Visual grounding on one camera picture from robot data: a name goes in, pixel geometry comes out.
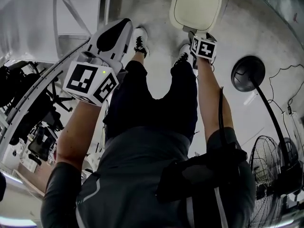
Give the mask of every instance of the leg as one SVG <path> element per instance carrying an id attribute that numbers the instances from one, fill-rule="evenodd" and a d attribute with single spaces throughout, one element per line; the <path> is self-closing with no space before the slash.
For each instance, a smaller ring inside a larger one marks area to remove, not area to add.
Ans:
<path id="1" fill-rule="evenodd" d="M 146 121 L 146 109 L 153 101 L 147 86 L 147 71 L 143 67 L 144 58 L 149 52 L 145 47 L 147 34 L 143 28 L 137 28 L 133 36 L 136 40 L 135 56 L 125 67 L 128 74 L 119 89 L 114 91 L 104 119 L 106 140 L 132 127 L 143 125 Z"/>
<path id="2" fill-rule="evenodd" d="M 167 95 L 160 100 L 163 124 L 185 135 L 192 142 L 197 116 L 196 76 L 190 62 L 189 45 L 182 47 L 180 58 L 171 69 L 172 84 Z"/>

